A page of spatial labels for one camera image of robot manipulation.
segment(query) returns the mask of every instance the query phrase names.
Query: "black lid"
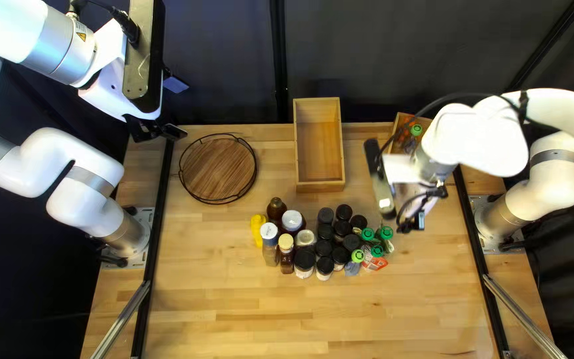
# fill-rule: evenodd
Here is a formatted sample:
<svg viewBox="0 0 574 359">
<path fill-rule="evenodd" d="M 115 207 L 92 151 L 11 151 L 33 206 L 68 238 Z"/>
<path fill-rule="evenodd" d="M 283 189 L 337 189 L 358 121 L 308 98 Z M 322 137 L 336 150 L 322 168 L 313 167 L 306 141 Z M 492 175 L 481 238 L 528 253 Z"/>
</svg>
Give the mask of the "black lid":
<svg viewBox="0 0 574 359">
<path fill-rule="evenodd" d="M 316 254 L 325 257 L 331 255 L 331 242 L 328 240 L 321 240 L 316 242 Z"/>
<path fill-rule="evenodd" d="M 321 208 L 318 211 L 318 222 L 319 223 L 329 223 L 334 221 L 334 210 L 329 207 Z"/>
<path fill-rule="evenodd" d="M 336 249 L 331 253 L 331 257 L 334 259 L 334 262 L 345 264 L 349 261 L 349 258 L 351 258 L 351 254 L 343 247 L 336 247 Z"/>
<path fill-rule="evenodd" d="M 293 264 L 303 272 L 310 270 L 315 263 L 316 255 L 311 249 L 301 249 L 293 258 Z"/>
<path fill-rule="evenodd" d="M 351 217 L 349 223 L 352 227 L 357 227 L 360 229 L 367 228 L 367 219 L 363 215 L 355 215 Z"/>
<path fill-rule="evenodd" d="M 318 225 L 318 238 L 321 240 L 330 240 L 334 237 L 334 228 L 330 224 Z"/>
<path fill-rule="evenodd" d="M 351 233 L 351 224 L 345 220 L 339 220 L 334 224 L 334 231 L 339 236 L 346 236 Z"/>
<path fill-rule="evenodd" d="M 316 262 L 316 269 L 320 274 L 327 275 L 334 271 L 334 260 L 330 257 L 320 257 Z"/>
<path fill-rule="evenodd" d="M 347 248 L 348 251 L 353 252 L 360 246 L 360 238 L 353 233 L 347 234 L 342 241 L 342 245 L 344 245 L 344 248 Z"/>
<path fill-rule="evenodd" d="M 338 217 L 338 219 L 349 220 L 352 214 L 353 209 L 351 209 L 348 204 L 341 204 L 335 209 L 335 216 Z"/>
</svg>

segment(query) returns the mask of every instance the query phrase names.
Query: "small wooden crate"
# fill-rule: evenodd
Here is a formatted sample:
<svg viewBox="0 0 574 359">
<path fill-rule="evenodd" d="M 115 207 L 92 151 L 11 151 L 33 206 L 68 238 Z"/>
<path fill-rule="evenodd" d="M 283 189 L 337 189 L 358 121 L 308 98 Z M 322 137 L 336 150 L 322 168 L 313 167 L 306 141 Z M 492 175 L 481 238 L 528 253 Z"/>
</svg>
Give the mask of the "small wooden crate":
<svg viewBox="0 0 574 359">
<path fill-rule="evenodd" d="M 294 98 L 296 192 L 344 189 L 340 98 Z"/>
</svg>

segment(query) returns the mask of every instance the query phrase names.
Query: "green cap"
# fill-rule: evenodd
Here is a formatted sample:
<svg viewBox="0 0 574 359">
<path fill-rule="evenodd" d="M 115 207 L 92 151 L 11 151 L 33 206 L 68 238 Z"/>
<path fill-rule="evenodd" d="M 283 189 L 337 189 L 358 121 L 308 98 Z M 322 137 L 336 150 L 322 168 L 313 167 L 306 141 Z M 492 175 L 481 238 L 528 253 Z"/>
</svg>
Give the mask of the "green cap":
<svg viewBox="0 0 574 359">
<path fill-rule="evenodd" d="M 411 135 L 419 136 L 422 134 L 422 126 L 416 123 L 415 125 L 411 126 L 409 132 Z"/>
<path fill-rule="evenodd" d="M 356 249 L 351 253 L 351 260 L 355 263 L 362 263 L 365 259 L 365 252 L 360 249 Z"/>
<path fill-rule="evenodd" d="M 394 230 L 388 225 L 380 228 L 380 238 L 390 240 L 394 236 Z"/>
<path fill-rule="evenodd" d="M 365 241 L 372 241 L 373 240 L 373 229 L 366 227 L 362 230 L 362 239 Z"/>
<path fill-rule="evenodd" d="M 382 255 L 384 255 L 385 250 L 382 248 L 381 245 L 375 245 L 373 246 L 373 248 L 371 248 L 371 256 L 374 256 L 376 258 L 378 257 L 382 257 Z"/>
</svg>

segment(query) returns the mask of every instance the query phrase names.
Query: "sauce bottle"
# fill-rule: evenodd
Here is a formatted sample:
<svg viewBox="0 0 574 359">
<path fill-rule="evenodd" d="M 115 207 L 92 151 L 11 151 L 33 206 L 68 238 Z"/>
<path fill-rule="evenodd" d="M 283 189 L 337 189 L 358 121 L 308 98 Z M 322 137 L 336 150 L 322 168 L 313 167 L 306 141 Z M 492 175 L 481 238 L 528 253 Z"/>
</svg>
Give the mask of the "sauce bottle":
<svg viewBox="0 0 574 359">
<path fill-rule="evenodd" d="M 249 227 L 251 228 L 251 235 L 254 238 L 254 243 L 256 247 L 263 247 L 263 237 L 260 235 L 260 227 L 267 223 L 267 217 L 264 215 L 253 215 L 251 216 L 251 222 Z"/>
<path fill-rule="evenodd" d="M 289 233 L 294 237 L 296 233 L 303 229 L 305 229 L 305 219 L 302 218 L 300 212 L 293 209 L 285 211 L 281 221 L 281 232 Z"/>
<path fill-rule="evenodd" d="M 275 225 L 281 223 L 281 218 L 283 218 L 283 213 L 287 210 L 287 205 L 283 203 L 283 200 L 274 197 L 267 205 L 267 218 L 269 221 Z"/>
<path fill-rule="evenodd" d="M 283 234 L 278 238 L 278 247 L 281 249 L 281 273 L 293 273 L 293 237 Z"/>
</svg>

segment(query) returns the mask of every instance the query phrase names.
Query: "wooden box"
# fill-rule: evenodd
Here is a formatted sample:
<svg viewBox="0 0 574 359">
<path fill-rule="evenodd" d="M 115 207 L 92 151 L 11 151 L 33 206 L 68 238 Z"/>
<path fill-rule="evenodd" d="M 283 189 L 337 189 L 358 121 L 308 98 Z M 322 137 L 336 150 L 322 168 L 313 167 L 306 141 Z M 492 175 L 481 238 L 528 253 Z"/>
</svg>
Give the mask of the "wooden box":
<svg viewBox="0 0 574 359">
<path fill-rule="evenodd" d="M 294 98 L 293 131 L 296 191 L 342 191 L 344 155 L 340 98 Z"/>
</svg>

